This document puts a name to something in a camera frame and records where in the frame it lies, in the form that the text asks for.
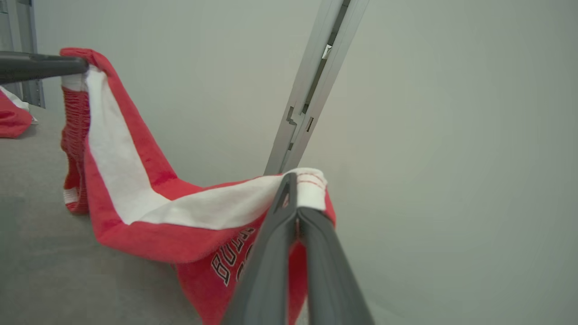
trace gray table surface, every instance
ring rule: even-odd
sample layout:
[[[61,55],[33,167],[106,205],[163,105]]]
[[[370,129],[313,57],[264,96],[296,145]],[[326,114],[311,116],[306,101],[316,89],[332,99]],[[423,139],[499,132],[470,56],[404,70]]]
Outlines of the gray table surface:
[[[201,324],[167,264],[101,246],[62,200],[62,114],[0,139],[0,324]]]

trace red stitching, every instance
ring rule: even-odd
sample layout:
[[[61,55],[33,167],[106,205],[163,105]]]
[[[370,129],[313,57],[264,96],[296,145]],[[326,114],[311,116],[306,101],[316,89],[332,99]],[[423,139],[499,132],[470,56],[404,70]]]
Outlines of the red stitching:
[[[315,184],[315,186],[319,187],[322,190],[325,190],[321,185],[317,184],[316,182],[313,182],[311,180],[298,180],[297,184],[299,183],[311,183],[311,184]]]
[[[313,174],[313,173],[300,173],[300,174],[297,174],[297,177],[299,177],[299,176],[301,176],[301,175],[313,176],[313,177],[315,177],[316,179],[318,179],[318,180],[321,182],[321,184],[325,184],[325,182],[321,179],[321,177],[319,177],[319,176],[317,176],[317,175],[315,175],[315,174]]]

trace white wall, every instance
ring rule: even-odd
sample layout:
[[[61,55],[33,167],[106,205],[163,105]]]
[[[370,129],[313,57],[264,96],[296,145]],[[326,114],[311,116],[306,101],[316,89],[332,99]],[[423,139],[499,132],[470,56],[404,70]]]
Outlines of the white wall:
[[[320,0],[35,1],[38,51],[107,56],[177,174],[262,175]],[[59,78],[46,108],[63,112]]]
[[[577,17],[370,2],[301,165],[379,324],[576,324]]]

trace red fabric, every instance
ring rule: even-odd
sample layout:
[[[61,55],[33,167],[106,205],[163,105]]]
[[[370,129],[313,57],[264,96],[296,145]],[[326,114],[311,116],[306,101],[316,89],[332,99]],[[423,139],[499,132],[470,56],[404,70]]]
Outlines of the red fabric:
[[[0,138],[16,138],[26,131],[31,123],[32,115],[14,105],[0,91]]]
[[[62,49],[61,55],[83,57],[107,74],[110,89],[155,192],[169,200],[176,200],[208,190],[177,177],[116,71],[103,55],[89,49]],[[64,97],[66,126],[62,132],[62,149],[69,158],[69,173],[64,187],[77,189],[79,196],[77,202],[69,203],[67,207],[72,212],[85,212],[90,208],[94,233],[101,244],[143,258],[172,263],[185,295],[196,307],[203,323],[218,324],[265,214],[250,224],[224,230],[142,221],[125,224],[114,209],[90,152],[87,138],[90,126],[88,94],[64,89]],[[239,183],[216,185],[210,189]],[[325,201],[326,213],[335,223],[328,195]],[[289,285],[289,321],[293,324],[307,293],[306,253],[301,244],[296,244],[290,253]]]

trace gray tabletop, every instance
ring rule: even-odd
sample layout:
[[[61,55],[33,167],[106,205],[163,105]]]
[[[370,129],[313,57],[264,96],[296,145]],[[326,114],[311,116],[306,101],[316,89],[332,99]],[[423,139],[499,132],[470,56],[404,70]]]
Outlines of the gray tabletop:
[[[101,246],[62,200],[64,116],[0,139],[1,324],[201,324],[167,264]]]

